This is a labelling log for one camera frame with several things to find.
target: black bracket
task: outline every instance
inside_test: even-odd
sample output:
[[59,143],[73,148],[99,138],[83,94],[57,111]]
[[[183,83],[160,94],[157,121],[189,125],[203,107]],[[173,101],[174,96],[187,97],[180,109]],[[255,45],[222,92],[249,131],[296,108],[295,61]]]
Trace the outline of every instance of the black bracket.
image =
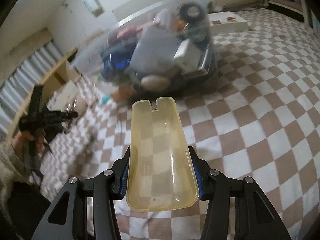
[[[193,147],[189,152],[199,186],[200,200],[209,200],[201,240],[226,240],[230,197],[236,198],[235,240],[290,240],[275,208],[251,177],[227,178],[200,160]],[[97,177],[65,183],[39,223],[32,240],[85,240],[86,198],[93,197],[93,225],[96,240],[121,239],[113,200],[124,197],[130,147],[111,170]]]

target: metal screw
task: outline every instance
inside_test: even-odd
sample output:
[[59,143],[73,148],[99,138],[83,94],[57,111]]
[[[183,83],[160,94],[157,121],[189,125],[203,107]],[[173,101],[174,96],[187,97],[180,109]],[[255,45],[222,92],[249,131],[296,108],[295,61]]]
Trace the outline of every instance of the metal screw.
[[69,183],[71,183],[71,184],[73,184],[73,183],[75,183],[75,182],[77,182],[77,178],[76,177],[71,177],[70,179],[69,179]]
[[219,171],[218,171],[218,170],[215,170],[215,169],[212,169],[212,170],[210,170],[210,174],[211,174],[212,176],[217,176],[217,175],[219,175]]
[[245,182],[247,182],[247,183],[253,183],[254,180],[253,180],[253,178],[251,178],[251,177],[246,177],[246,178],[245,178]]
[[105,175],[105,176],[110,176],[110,175],[112,175],[112,173],[113,173],[112,170],[105,170],[105,171],[103,172],[103,175]]

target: white box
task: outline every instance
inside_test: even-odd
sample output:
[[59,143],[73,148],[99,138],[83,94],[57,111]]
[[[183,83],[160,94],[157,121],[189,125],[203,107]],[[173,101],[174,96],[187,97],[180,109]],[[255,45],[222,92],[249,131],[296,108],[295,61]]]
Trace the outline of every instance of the white box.
[[[234,17],[235,21],[228,21],[228,17]],[[208,19],[212,35],[248,31],[248,22],[232,12],[211,13],[208,14]],[[214,21],[220,21],[221,23],[214,24]]]
[[74,98],[79,92],[78,87],[69,80],[63,87],[61,87],[56,96],[53,95],[54,98],[49,99],[47,103],[47,108],[50,111],[66,111],[66,104],[70,101],[70,99]]
[[193,72],[198,69],[201,54],[201,50],[193,44],[191,39],[186,39],[181,42],[173,62],[185,73]]

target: person's hand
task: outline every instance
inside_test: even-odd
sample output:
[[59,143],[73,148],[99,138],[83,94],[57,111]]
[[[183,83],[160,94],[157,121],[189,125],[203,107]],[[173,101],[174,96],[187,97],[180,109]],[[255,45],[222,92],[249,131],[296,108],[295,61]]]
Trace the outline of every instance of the person's hand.
[[[34,136],[29,131],[18,132],[12,138],[12,147],[16,156],[23,161],[23,148],[26,140],[34,141]],[[41,136],[36,142],[36,152],[39,153],[42,150],[42,145],[44,143],[44,137]]]

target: clothing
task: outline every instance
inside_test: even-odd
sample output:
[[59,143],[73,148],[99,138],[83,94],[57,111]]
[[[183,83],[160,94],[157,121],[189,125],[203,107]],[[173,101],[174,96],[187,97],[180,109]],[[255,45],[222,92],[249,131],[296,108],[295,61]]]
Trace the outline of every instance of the clothing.
[[13,182],[28,183],[24,164],[16,156],[11,143],[0,143],[0,209],[6,208]]
[[32,186],[26,183],[13,182],[7,207],[14,228],[0,212],[0,239],[18,240],[17,233],[24,240],[31,240],[36,227],[49,206],[50,201]]

